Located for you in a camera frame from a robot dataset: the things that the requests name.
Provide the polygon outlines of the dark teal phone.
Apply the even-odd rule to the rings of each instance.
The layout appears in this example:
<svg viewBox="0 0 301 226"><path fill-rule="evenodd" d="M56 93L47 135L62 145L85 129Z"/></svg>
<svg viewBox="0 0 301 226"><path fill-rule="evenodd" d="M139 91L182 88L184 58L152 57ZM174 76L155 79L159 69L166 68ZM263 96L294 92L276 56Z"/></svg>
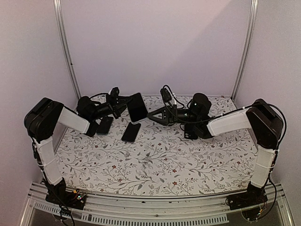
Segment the dark teal phone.
<svg viewBox="0 0 301 226"><path fill-rule="evenodd" d="M96 133L98 135L107 135L107 134L109 134L113 119L114 119L113 117L109 117L109 116L103 117L100 121L100 124L97 128Z"/></svg>

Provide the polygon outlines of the black phone case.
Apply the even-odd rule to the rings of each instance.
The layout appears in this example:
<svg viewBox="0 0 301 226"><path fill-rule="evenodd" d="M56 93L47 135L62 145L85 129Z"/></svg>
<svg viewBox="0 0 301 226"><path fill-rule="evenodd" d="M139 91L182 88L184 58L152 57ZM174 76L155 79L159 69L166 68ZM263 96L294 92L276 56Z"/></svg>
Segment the black phone case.
<svg viewBox="0 0 301 226"><path fill-rule="evenodd" d="M196 140L198 139L198 136L196 135L194 131L194 125L193 124L185 124L184 125L184 138L190 139L190 140Z"/></svg>

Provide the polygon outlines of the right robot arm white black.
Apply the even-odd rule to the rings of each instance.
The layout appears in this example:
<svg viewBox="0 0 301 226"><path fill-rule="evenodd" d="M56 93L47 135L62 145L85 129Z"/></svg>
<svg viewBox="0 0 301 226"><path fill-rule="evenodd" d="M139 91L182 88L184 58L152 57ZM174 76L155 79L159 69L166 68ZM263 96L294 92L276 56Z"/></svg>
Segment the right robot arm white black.
<svg viewBox="0 0 301 226"><path fill-rule="evenodd" d="M254 205L263 194L287 131L287 121L282 111L263 99L257 99L251 105L210 117L212 103L205 94L194 94L187 108L172 104L171 94L166 89L161 90L161 97L164 106L147 114L148 119L160 125L189 124L194 134L202 139L240 129L253 131L258 157L243 201L247 205Z"/></svg>

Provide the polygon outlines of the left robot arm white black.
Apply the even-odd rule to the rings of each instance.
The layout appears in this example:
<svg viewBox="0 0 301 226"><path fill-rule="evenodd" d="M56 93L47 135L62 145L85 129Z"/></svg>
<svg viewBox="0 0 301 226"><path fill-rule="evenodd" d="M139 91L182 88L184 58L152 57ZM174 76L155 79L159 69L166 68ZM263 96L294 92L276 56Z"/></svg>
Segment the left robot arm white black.
<svg viewBox="0 0 301 226"><path fill-rule="evenodd" d="M79 99L77 110L73 111L63 103L45 97L26 114L24 126L32 139L34 157L52 197L59 204L66 204L70 194L65 190L65 181L55 160L52 136L56 125L62 124L93 137L99 127L98 119L111 114L117 119L131 100L131 97L107 94L105 103L99 104L84 96Z"/></svg>

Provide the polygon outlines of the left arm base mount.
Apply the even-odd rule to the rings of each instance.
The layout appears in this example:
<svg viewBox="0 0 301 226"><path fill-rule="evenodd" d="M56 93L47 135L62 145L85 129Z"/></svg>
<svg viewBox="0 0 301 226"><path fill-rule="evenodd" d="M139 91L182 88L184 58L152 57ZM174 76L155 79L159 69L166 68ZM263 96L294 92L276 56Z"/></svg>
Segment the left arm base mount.
<svg viewBox="0 0 301 226"><path fill-rule="evenodd" d="M68 208L83 210L86 204L86 194L81 192L48 190L45 200L57 205L64 205Z"/></svg>

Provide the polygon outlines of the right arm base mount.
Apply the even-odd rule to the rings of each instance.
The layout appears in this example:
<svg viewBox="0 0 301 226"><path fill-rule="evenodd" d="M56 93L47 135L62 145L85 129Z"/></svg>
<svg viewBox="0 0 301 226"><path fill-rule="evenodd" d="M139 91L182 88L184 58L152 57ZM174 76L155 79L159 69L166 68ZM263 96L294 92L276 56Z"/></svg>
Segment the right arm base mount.
<svg viewBox="0 0 301 226"><path fill-rule="evenodd" d="M237 210L267 202L268 198L265 193L256 194L255 192L243 192L227 196L225 204L230 210Z"/></svg>

